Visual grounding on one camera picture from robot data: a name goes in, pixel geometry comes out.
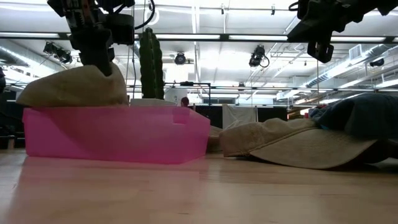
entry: metal frame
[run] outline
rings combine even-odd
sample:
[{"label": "metal frame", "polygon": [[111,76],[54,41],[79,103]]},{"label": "metal frame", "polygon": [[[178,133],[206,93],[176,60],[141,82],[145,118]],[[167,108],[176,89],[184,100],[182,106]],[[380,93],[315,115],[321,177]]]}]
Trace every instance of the metal frame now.
[{"label": "metal frame", "polygon": [[[69,32],[9,32],[9,31],[0,31],[0,33],[11,33],[14,35],[0,35],[0,39],[25,39],[25,40],[69,40]],[[42,37],[40,35],[38,36],[30,36],[30,37],[21,37],[18,36],[18,33],[22,34],[58,34],[58,37]],[[139,40],[141,38],[142,34],[136,34],[138,35],[138,38],[135,40]],[[189,39],[184,39],[184,38],[168,38],[168,39],[159,39],[160,41],[196,41],[196,42],[261,42],[261,43],[287,43],[286,40],[281,40],[281,36],[285,35],[276,35],[276,34],[187,34],[187,33],[160,33],[157,35],[191,35],[193,36],[192,38]],[[219,39],[202,39],[202,38],[195,38],[195,36],[200,36],[200,35],[219,35]],[[229,37],[231,35],[234,36],[251,36],[253,39],[251,40],[236,40],[236,39],[230,39]],[[256,39],[256,37],[261,37],[261,36],[268,36],[270,37],[267,40],[263,40],[261,38]],[[337,35],[333,37],[381,37],[381,36],[350,36],[350,35]],[[363,41],[363,40],[352,40],[352,41],[331,41],[332,44],[394,44],[397,43],[395,40],[398,40],[398,36],[385,36],[385,39],[382,41]]]}]

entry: person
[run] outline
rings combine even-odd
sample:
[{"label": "person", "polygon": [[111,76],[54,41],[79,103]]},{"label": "person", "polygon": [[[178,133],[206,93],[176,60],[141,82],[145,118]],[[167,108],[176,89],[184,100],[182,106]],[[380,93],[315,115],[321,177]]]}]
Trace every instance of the person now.
[{"label": "person", "polygon": [[188,105],[189,105],[189,99],[188,99],[188,97],[183,97],[183,98],[181,99],[181,106],[183,106],[183,107],[188,107]]},{"label": "person", "polygon": [[0,94],[3,93],[4,89],[6,88],[6,78],[5,74],[0,67]]}]

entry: air duct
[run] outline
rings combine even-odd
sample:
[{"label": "air duct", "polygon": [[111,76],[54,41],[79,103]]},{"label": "air duct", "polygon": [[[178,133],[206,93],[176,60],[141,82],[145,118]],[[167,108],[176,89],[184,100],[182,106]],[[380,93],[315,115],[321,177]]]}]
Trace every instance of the air duct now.
[{"label": "air duct", "polygon": [[[311,88],[318,83],[329,80],[337,75],[340,75],[344,72],[347,72],[354,68],[354,65],[359,63],[372,62],[378,59],[382,54],[387,52],[388,50],[395,47],[395,44],[379,44],[377,46],[372,46],[368,44],[359,44],[352,49],[349,50],[349,55],[343,57],[339,61],[327,66],[322,73],[315,73],[310,76],[305,83],[300,85],[302,88]],[[290,98],[300,90],[289,90],[282,93],[277,94],[277,100]]]},{"label": "air duct", "polygon": [[6,65],[33,68],[37,70],[36,75],[39,77],[64,70],[62,66],[6,39],[0,39],[0,58],[3,58],[3,63]]}]

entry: wooden floor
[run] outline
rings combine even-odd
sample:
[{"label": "wooden floor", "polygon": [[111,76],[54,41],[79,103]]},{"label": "wooden floor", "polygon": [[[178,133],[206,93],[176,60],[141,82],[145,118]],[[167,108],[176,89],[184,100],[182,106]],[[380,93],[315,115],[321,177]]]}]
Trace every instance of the wooden floor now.
[{"label": "wooden floor", "polygon": [[221,155],[161,166],[3,153],[0,223],[398,223],[398,168],[381,167],[307,170]]}]

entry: ceiling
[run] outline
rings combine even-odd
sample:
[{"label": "ceiling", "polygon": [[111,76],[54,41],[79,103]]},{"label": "ceiling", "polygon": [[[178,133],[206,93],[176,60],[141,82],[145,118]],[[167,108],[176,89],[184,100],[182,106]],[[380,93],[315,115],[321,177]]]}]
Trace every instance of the ceiling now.
[{"label": "ceiling", "polygon": [[[0,32],[69,32],[68,24],[47,6],[46,0],[0,0]],[[155,0],[157,15],[155,24],[151,27],[154,33],[201,33],[201,34],[278,34],[286,35],[299,22],[294,12],[287,11],[294,0],[258,1],[258,0]],[[136,1],[134,16],[136,24],[144,19],[145,11],[149,13],[147,2]],[[226,13],[221,14],[224,5]],[[275,15],[271,15],[271,7],[275,6]],[[124,14],[132,13],[131,9],[123,10]],[[359,24],[350,23],[344,32],[336,35],[372,35],[396,36],[398,27],[398,12],[391,12],[388,16],[380,16],[373,11],[364,16]],[[44,60],[58,63],[54,58],[48,58],[43,53],[46,40],[11,39],[11,42],[23,47],[26,51],[42,56]],[[73,50],[67,40],[53,41],[59,47],[70,50],[75,59],[78,51]],[[164,59],[164,70],[173,68],[171,55],[184,52],[187,58],[195,58],[194,42],[161,42]],[[248,65],[250,55],[257,45],[263,45],[269,52],[270,66],[263,70],[255,70]],[[332,61],[328,64],[317,61],[306,54],[306,44],[262,43],[262,42],[197,42],[198,65],[200,73],[195,74],[194,64],[184,65],[189,81],[210,82],[213,85],[237,85],[245,82],[246,86],[297,86],[302,84],[299,79],[306,79],[333,65],[339,59],[348,55],[349,49],[357,44],[334,44],[335,51]],[[134,79],[132,67],[132,50],[125,45],[114,45],[116,63],[127,75],[128,82]],[[395,58],[391,56],[390,66],[395,65]],[[68,68],[81,66],[74,60]],[[357,72],[337,75],[334,79],[351,82],[363,75],[366,69]],[[136,78],[140,78],[139,61],[135,62]],[[330,82],[328,88],[337,88],[336,82]],[[270,94],[269,91],[260,91],[261,94]]]}]

